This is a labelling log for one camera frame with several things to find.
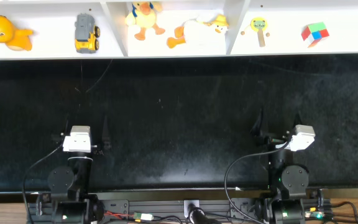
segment toy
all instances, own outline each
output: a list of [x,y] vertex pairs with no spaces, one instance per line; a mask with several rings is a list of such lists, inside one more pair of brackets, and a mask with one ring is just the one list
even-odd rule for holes
[[267,22],[262,17],[256,17],[251,20],[251,23],[244,29],[244,31],[241,32],[241,35],[246,34],[246,29],[248,27],[251,27],[251,29],[258,33],[258,41],[259,41],[259,47],[265,47],[265,37],[264,37],[264,31],[267,28]]
[[167,40],[169,48],[174,48],[178,44],[191,43],[195,45],[214,44],[214,35],[224,35],[229,28],[224,15],[218,15],[213,22],[200,22],[189,20],[183,26],[175,29],[175,37]]
[[309,47],[314,47],[320,40],[329,37],[327,28],[323,22],[306,26],[302,32],[303,41],[307,41]]
[[100,28],[95,25],[94,18],[88,14],[77,15],[75,25],[75,48],[78,53],[96,53],[99,50]]
[[5,43],[11,50],[31,50],[29,35],[32,30],[18,29],[5,16],[0,16],[0,43]]
[[135,38],[138,40],[146,39],[146,30],[153,28],[155,34],[161,35],[165,33],[165,29],[159,28],[156,24],[157,15],[154,11],[162,11],[162,6],[159,2],[133,2],[132,3],[132,12],[125,19],[125,23],[129,26],[138,25],[140,27],[140,32],[135,35]]

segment blue cube face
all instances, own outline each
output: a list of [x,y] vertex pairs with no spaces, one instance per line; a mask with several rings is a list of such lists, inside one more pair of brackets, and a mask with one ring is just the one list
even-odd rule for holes
[[312,32],[311,35],[313,35],[314,40],[318,40],[322,38],[320,31]]

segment toy truck wheel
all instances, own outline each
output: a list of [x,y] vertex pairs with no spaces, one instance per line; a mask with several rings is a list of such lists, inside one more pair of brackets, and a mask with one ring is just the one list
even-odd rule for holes
[[94,35],[95,37],[100,37],[100,28],[97,26],[94,27]]
[[94,49],[99,50],[99,41],[98,40],[94,40]]

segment wooden floor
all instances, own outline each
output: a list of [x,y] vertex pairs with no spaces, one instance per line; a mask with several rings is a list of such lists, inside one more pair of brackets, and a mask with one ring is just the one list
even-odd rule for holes
[[[354,203],[358,212],[358,198],[341,198],[341,199],[331,199],[331,203],[340,203],[344,201],[350,201]],[[340,208],[334,208],[334,213],[336,215],[351,215],[353,216],[353,209],[350,205],[344,205]],[[354,218],[345,218],[337,217],[336,219],[340,220],[352,220]],[[24,204],[22,203],[0,203],[0,224],[23,224],[25,223],[25,209]],[[311,221],[309,224],[322,223],[319,221]]]

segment wooden handle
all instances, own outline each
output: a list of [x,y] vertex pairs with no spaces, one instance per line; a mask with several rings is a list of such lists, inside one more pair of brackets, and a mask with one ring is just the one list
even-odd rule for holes
[[262,29],[258,30],[258,40],[259,40],[259,47],[265,47],[265,37],[264,37],[264,31]]

